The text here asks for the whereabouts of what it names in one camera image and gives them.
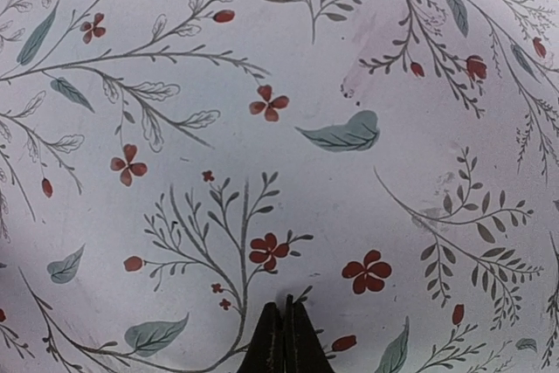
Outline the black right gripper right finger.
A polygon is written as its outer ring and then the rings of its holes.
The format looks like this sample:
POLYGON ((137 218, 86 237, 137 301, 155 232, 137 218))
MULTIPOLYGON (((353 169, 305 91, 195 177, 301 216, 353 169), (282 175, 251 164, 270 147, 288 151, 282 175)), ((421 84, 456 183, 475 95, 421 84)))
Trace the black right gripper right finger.
POLYGON ((331 373, 307 310, 291 294, 286 297, 283 341, 286 373, 331 373))

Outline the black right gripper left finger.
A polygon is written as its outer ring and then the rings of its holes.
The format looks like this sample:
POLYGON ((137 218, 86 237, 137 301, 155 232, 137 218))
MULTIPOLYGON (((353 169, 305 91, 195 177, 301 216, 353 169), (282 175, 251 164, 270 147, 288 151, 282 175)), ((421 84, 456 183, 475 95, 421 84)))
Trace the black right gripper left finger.
POLYGON ((283 328, 275 302, 264 305, 238 373, 281 373, 284 368, 283 328))

